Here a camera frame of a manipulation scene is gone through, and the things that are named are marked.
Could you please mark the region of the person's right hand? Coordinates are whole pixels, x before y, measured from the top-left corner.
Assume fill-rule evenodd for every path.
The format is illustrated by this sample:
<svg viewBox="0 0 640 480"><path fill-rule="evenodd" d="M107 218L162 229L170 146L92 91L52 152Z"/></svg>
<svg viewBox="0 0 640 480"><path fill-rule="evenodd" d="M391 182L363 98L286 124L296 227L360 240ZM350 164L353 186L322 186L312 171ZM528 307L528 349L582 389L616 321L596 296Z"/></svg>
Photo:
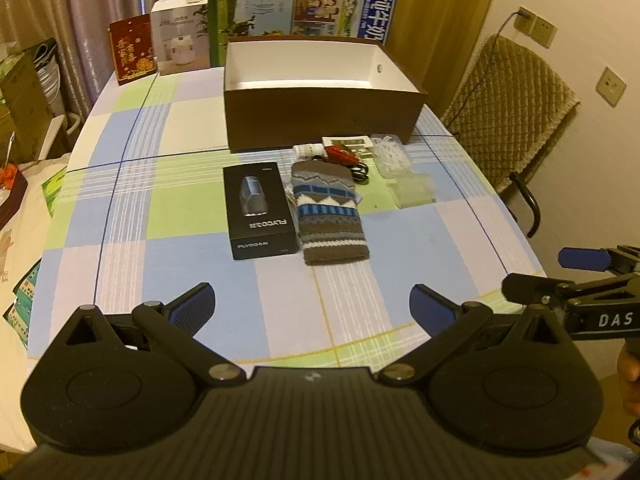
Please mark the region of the person's right hand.
<svg viewBox="0 0 640 480"><path fill-rule="evenodd" d="M631 416L640 416L640 361L623 346L617 360L618 386L623 408Z"/></svg>

